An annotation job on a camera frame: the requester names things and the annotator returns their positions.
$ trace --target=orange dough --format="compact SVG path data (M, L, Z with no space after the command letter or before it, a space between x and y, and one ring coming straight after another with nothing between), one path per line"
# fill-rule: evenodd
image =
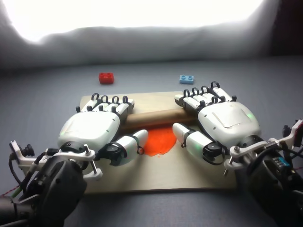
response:
M148 156L164 155L175 145L176 137L172 127L148 130L147 142L144 152Z

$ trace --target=white robotic hand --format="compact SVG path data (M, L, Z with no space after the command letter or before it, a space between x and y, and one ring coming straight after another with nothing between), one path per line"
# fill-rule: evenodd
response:
M141 130L134 135L123 136L114 141L120 124L134 108L134 100L124 96L121 99L114 96L109 102L107 96L99 98L94 93L91 100L72 116L61 129L58 146L68 141L87 144L96 152L96 159L107 158L111 164L119 166L128 163L135 155L143 153L148 133Z
M253 113L236 102L220 85L213 81L210 87L202 86L201 92L193 88L176 95L175 102L187 112L197 115L201 132L179 123L173 125L173 132L183 147L196 157L202 157L213 165L215 158L229 154L229 149L241 143L242 139L257 138L261 130Z

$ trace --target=blue lego brick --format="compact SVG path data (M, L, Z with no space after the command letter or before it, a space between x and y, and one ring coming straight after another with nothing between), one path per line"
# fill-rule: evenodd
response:
M180 76L180 84L194 84L194 76Z

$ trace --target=red toy block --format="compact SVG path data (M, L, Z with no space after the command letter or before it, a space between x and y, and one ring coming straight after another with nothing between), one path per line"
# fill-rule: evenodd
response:
M99 73L100 84L113 84L114 74L112 72L101 72Z

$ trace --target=back of robotic hand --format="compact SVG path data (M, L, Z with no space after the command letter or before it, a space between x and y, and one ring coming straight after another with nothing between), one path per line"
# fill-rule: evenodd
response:
M175 96L175 102L197 116L201 130L175 123L173 131L182 147L209 164L224 163L224 175L246 168L249 191L264 211L279 226L301 226L303 180L294 170L292 158L303 157L303 148L293 151L301 146L302 120L291 129L285 127L284 138L265 142L259 137L261 130L253 113L215 81L210 87L202 86L201 91L196 87L192 92L184 90L183 95Z
M28 158L34 155L31 146L21 149L12 141L9 167L19 188L12 197L0 198L0 226L63 226L83 196L87 182L103 175L94 161L106 158L111 165L120 166L143 154L146 130L116 139L120 124L133 107L134 101L126 96L122 101L115 96L109 102L107 96L99 99L95 93L82 110L76 107L77 113L63 126L59 149L47 149L37 158ZM13 170L13 160L25 174L22 182ZM92 171L83 175L89 164ZM36 171L38 174L28 185ZM15 199L21 191L23 195Z

